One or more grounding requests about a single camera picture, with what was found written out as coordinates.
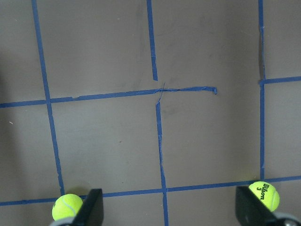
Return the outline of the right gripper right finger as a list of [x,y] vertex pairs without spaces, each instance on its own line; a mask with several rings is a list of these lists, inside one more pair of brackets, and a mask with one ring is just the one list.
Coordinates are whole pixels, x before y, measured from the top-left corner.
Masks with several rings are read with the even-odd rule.
[[236,187],[235,215],[242,226],[299,226],[295,216],[270,211],[247,186]]

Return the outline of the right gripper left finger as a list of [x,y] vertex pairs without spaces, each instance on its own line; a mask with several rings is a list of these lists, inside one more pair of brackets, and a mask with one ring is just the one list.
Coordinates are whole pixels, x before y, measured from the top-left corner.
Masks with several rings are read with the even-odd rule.
[[101,226],[104,219],[103,191],[91,189],[71,226]]

